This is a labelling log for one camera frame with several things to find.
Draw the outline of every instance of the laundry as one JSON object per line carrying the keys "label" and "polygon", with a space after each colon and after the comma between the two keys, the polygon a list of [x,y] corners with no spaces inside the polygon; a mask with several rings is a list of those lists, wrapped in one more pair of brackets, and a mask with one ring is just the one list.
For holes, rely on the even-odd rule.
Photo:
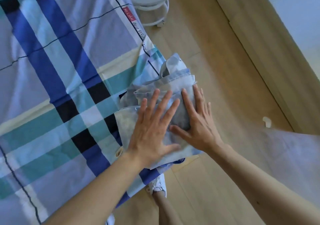
{"label": "laundry", "polygon": [[[165,63],[163,63],[159,75],[160,76],[158,79],[145,82],[142,85],[130,85],[127,93],[120,100],[122,109],[115,113],[115,117],[122,145],[125,150],[128,148],[135,123],[138,119],[138,111],[140,108],[139,105],[142,99],[146,98],[149,102],[154,90],[157,88],[160,90],[160,94],[156,106],[162,100],[163,96],[168,90],[172,90],[173,94],[170,98],[170,101],[168,102],[166,110],[170,108],[174,100],[178,98],[180,99],[180,105],[169,125],[174,124],[184,130],[188,130],[190,128],[189,116],[183,104],[181,90],[183,88],[186,89],[190,100],[195,106],[194,94],[192,89],[192,85],[195,84],[194,75],[190,73],[190,70],[186,67],[184,62],[176,53],[171,56]],[[159,162],[154,163],[151,167],[149,167],[150,169],[154,169],[163,164],[174,162],[188,156],[197,155],[201,152],[189,145],[179,136],[167,130],[163,139],[163,144],[170,145],[173,143],[180,144],[181,150],[165,156]]]}

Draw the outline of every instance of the sneaker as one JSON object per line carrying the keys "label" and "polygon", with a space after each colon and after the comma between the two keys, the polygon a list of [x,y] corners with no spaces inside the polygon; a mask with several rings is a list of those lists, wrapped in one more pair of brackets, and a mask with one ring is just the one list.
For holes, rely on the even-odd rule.
{"label": "sneaker", "polygon": [[149,183],[147,191],[152,195],[153,191],[164,191],[165,196],[167,197],[167,188],[165,186],[164,174],[160,174],[155,180]]}
{"label": "sneaker", "polygon": [[111,214],[109,217],[108,217],[108,220],[106,221],[105,225],[114,225],[115,223],[115,218],[114,218],[114,215]]}

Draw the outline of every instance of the bed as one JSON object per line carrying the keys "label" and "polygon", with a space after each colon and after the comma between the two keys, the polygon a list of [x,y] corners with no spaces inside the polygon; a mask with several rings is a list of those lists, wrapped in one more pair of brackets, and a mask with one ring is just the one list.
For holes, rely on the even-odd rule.
{"label": "bed", "polygon": [[1,224],[40,224],[117,159],[120,97],[165,59],[130,0],[0,0],[0,26]]}

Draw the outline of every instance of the right hand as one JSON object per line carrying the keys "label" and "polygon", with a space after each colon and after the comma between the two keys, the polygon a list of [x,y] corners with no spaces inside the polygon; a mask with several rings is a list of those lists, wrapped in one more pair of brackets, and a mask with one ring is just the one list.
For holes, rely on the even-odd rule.
{"label": "right hand", "polygon": [[182,97],[190,118],[190,130],[185,131],[176,125],[170,126],[170,131],[180,136],[198,150],[208,152],[224,146],[211,115],[211,105],[206,103],[203,90],[193,85],[196,100],[194,109],[185,89],[182,89]]}

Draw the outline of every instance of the wooden floor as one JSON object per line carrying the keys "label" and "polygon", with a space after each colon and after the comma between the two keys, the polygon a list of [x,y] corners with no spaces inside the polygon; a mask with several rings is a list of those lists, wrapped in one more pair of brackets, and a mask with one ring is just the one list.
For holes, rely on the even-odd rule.
{"label": "wooden floor", "polygon": [[[165,58],[177,52],[212,104],[222,139],[245,158],[320,206],[320,138],[292,133],[282,111],[216,0],[170,0],[163,28],[148,35]],[[264,127],[262,118],[272,120]],[[184,224],[263,224],[222,169],[201,154],[165,173],[168,199]],[[145,190],[114,211],[116,225],[158,224]]]}

